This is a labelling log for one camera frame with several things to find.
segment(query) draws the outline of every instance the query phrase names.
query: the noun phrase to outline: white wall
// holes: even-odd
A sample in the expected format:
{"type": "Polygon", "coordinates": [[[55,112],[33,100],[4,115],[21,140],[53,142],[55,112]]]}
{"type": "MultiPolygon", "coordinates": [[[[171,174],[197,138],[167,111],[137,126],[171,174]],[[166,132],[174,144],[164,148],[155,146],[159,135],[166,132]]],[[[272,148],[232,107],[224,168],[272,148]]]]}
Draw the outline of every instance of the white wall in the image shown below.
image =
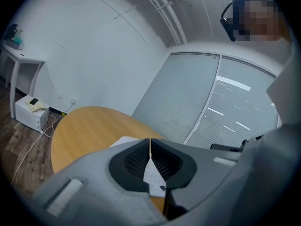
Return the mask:
{"type": "Polygon", "coordinates": [[[168,52],[208,52],[225,54],[257,64],[275,75],[278,75],[284,67],[281,63],[270,58],[269,56],[266,56],[265,54],[262,54],[258,51],[240,46],[240,44],[236,42],[222,43],[210,41],[194,41],[186,45],[170,47],[168,49],[168,52]]]}
{"type": "MultiPolygon", "coordinates": [[[[166,59],[166,47],[127,0],[27,0],[14,18],[26,46],[47,56],[34,96],[65,111],[97,105],[131,115],[166,59]]],[[[17,87],[27,93],[31,70],[17,87]]]]}

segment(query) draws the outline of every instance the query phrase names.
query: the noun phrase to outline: window blinds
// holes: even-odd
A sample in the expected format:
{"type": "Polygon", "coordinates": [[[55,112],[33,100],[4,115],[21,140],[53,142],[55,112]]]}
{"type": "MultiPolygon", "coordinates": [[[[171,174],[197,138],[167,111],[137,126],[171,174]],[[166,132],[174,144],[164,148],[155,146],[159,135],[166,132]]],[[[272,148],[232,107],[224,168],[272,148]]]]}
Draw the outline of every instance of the window blinds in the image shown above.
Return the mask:
{"type": "Polygon", "coordinates": [[[218,56],[172,54],[133,117],[167,140],[183,143],[208,99],[218,61],[218,56]]]}
{"type": "Polygon", "coordinates": [[[242,62],[222,58],[209,105],[188,145],[241,146],[244,139],[274,129],[277,111],[266,89],[274,78],[242,62]]]}

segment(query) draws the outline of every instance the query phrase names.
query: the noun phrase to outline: white cable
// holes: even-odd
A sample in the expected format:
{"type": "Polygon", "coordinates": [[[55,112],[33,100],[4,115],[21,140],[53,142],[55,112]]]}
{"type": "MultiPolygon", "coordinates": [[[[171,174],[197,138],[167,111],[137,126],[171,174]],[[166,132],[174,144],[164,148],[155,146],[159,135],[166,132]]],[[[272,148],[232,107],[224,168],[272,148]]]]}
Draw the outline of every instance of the white cable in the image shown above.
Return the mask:
{"type": "MultiPolygon", "coordinates": [[[[71,106],[66,110],[65,113],[67,113],[67,111],[68,111],[73,105],[74,105],[74,103],[71,104],[71,106]]],[[[51,124],[45,131],[41,131],[41,132],[42,132],[42,135],[40,135],[39,138],[32,144],[32,146],[30,147],[30,149],[27,151],[27,153],[25,154],[24,158],[22,159],[20,165],[17,167],[17,169],[16,169],[16,171],[15,171],[15,174],[14,174],[14,177],[13,177],[13,179],[11,180],[11,186],[13,185],[14,180],[15,180],[15,177],[16,177],[16,175],[17,175],[17,172],[19,171],[21,165],[23,164],[23,162],[24,162],[24,160],[25,160],[27,154],[33,149],[34,145],[37,143],[38,140],[40,140],[40,138],[41,138],[43,135],[45,135],[45,136],[47,136],[47,137],[50,137],[50,136],[46,135],[45,132],[46,132],[50,127],[52,127],[53,131],[55,131],[54,128],[53,128],[53,124],[54,124],[55,122],[57,122],[62,116],[63,116],[63,115],[61,115],[59,118],[57,118],[56,120],[54,120],[54,121],[52,122],[52,124],[51,124]]]]}

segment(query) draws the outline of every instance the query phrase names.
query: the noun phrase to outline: person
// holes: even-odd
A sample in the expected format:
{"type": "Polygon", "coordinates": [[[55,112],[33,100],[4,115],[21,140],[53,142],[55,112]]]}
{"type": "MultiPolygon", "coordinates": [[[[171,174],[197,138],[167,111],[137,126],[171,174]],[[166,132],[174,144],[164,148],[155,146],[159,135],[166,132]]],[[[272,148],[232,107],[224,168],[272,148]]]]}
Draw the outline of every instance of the person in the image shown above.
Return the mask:
{"type": "Polygon", "coordinates": [[[284,14],[274,0],[233,0],[233,32],[237,40],[291,43],[284,14]]]}

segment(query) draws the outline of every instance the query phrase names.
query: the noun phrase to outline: headphones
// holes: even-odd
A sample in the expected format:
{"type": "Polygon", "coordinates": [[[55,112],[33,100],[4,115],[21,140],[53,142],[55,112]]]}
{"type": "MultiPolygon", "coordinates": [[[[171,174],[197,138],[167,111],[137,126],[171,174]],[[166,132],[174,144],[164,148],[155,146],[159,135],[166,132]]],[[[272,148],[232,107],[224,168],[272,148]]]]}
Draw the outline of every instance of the headphones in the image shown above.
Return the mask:
{"type": "Polygon", "coordinates": [[[226,13],[226,11],[228,10],[228,8],[235,2],[235,1],[239,1],[239,0],[232,0],[232,2],[230,2],[225,10],[223,11],[222,15],[221,15],[221,19],[220,19],[220,22],[222,24],[222,26],[224,27],[224,29],[226,30],[229,38],[231,41],[235,42],[236,41],[236,37],[234,35],[234,25],[229,23],[229,21],[227,21],[226,18],[224,18],[224,15],[226,13]]]}

